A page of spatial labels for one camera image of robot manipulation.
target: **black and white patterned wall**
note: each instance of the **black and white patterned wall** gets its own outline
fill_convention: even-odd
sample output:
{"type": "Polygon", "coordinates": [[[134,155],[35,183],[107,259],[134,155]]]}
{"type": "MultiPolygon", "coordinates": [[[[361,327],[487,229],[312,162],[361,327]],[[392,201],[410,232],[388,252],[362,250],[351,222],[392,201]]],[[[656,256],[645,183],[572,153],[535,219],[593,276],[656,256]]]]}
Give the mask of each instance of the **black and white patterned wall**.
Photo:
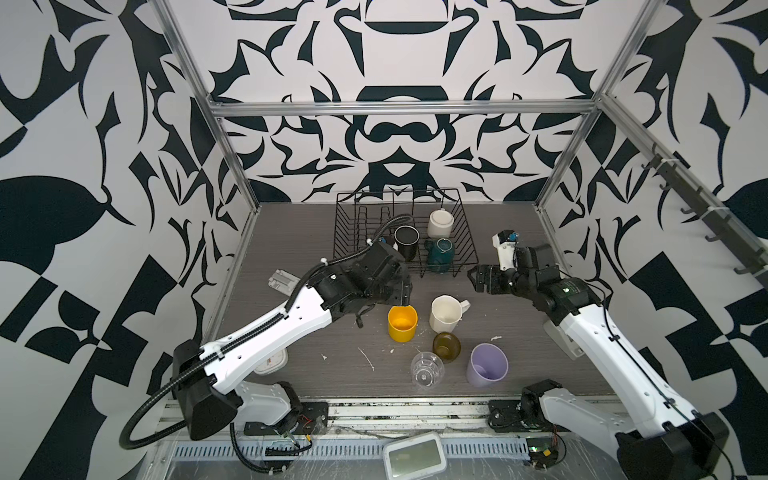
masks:
{"type": "MultiPolygon", "coordinates": [[[[670,0],[619,101],[759,237],[768,238],[768,5],[670,0]]],[[[768,475],[768,292],[605,116],[547,212],[571,272],[609,294],[649,363],[701,412],[719,411],[738,475],[768,475]]],[[[716,474],[729,478],[725,461],[716,474]]]]}
{"type": "Polygon", "coordinates": [[[249,207],[144,0],[3,2],[0,38],[2,477],[132,478],[249,207]]]}
{"type": "Polygon", "coordinates": [[[464,200],[533,201],[578,114],[228,118],[260,201],[458,187],[464,200]]]}
{"type": "MultiPolygon", "coordinates": [[[[642,3],[171,0],[221,102],[590,98],[642,3]]],[[[436,184],[530,201],[576,117],[230,118],[227,129],[260,200],[436,184]]]]}

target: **dish rack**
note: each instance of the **dish rack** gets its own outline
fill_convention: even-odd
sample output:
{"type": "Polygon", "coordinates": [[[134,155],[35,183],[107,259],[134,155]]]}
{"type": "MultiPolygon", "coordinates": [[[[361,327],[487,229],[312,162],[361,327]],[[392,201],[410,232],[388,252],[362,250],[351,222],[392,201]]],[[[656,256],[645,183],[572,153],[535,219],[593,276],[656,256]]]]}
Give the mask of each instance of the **dish rack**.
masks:
{"type": "MultiPolygon", "coordinates": [[[[444,266],[441,273],[451,273],[456,276],[465,266],[471,267],[479,263],[462,197],[456,188],[426,190],[388,188],[380,192],[358,191],[337,194],[333,257],[343,257],[364,248],[366,239],[372,236],[383,222],[395,215],[410,214],[413,217],[411,225],[419,231],[419,252],[406,264],[411,272],[418,272],[421,277],[424,277],[424,273],[430,271],[430,266],[427,264],[427,249],[424,246],[424,239],[428,238],[429,214],[440,208],[445,208],[453,215],[450,240],[455,250],[453,261],[448,266],[444,266]]],[[[394,233],[395,229],[392,228],[384,234],[393,236],[394,233]]]]}

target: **mug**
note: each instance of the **mug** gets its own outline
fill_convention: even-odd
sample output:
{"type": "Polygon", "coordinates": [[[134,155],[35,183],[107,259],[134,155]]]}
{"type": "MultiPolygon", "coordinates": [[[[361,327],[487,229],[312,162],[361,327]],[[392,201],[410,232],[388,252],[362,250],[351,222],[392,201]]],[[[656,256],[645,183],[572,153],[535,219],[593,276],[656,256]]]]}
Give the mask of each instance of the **mug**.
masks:
{"type": "Polygon", "coordinates": [[[445,273],[450,271],[455,249],[453,242],[447,238],[441,238],[436,242],[428,238],[424,240],[424,248],[427,249],[427,265],[430,272],[445,273]]]}
{"type": "Polygon", "coordinates": [[[429,224],[427,225],[427,237],[429,238],[448,238],[453,230],[453,215],[445,208],[433,211],[429,214],[429,224]]]}
{"type": "Polygon", "coordinates": [[[395,230],[397,251],[410,262],[419,252],[419,231],[410,225],[402,225],[395,230]]]}
{"type": "Polygon", "coordinates": [[[469,309],[468,300],[459,302],[450,295],[441,295],[432,301],[429,326],[437,333],[452,332],[467,309],[469,309]]]}

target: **yellow cup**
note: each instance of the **yellow cup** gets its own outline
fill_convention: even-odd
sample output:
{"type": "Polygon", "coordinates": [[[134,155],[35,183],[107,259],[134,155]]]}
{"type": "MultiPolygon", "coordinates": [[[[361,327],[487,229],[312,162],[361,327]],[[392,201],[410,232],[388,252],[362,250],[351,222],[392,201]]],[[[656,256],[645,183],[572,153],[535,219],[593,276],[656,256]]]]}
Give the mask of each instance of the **yellow cup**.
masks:
{"type": "Polygon", "coordinates": [[[400,343],[410,342],[416,334],[416,323],[419,315],[416,310],[408,306],[394,306],[389,309],[387,316],[389,321],[389,336],[400,343]]]}

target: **metal grate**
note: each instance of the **metal grate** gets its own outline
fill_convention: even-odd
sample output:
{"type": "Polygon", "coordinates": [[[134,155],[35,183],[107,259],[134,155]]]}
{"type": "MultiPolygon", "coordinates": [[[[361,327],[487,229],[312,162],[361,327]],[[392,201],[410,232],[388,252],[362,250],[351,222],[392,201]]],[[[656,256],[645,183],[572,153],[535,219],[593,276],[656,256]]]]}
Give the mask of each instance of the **metal grate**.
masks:
{"type": "MultiPolygon", "coordinates": [[[[446,458],[508,458],[530,460],[525,439],[441,439],[446,458]]],[[[315,439],[314,446],[298,455],[305,460],[376,460],[383,458],[384,439],[315,439]]],[[[247,458],[264,460],[264,448],[290,449],[286,440],[243,440],[240,449],[247,458]]],[[[174,452],[177,462],[232,460],[236,458],[227,440],[180,442],[174,452]]],[[[269,460],[296,460],[296,456],[270,456],[269,460]]]]}
{"type": "MultiPolygon", "coordinates": [[[[419,252],[413,260],[407,262],[412,272],[419,272],[420,276],[424,276],[425,272],[434,270],[450,272],[456,276],[463,267],[478,264],[478,255],[464,213],[462,197],[456,188],[388,188],[383,192],[337,194],[333,257],[344,257],[362,249],[366,245],[366,239],[373,235],[383,222],[400,214],[410,214],[414,219],[412,225],[421,235],[419,252]],[[427,249],[424,246],[429,215],[439,208],[445,208],[454,219],[450,240],[453,242],[455,254],[453,261],[442,268],[427,264],[427,249]]],[[[385,234],[393,235],[394,229],[385,234]]]]}

